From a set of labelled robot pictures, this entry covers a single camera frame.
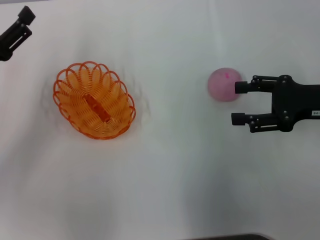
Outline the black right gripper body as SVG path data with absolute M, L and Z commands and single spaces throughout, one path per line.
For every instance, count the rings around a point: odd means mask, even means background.
M 320 118 L 320 86 L 296 83 L 291 76 L 281 75 L 272 92 L 272 111 L 281 132 L 290 132 L 302 120 Z

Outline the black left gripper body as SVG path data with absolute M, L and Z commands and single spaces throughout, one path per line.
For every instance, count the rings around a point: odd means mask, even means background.
M 0 42 L 0 60 L 6 62 L 10 59 L 10 48 Z

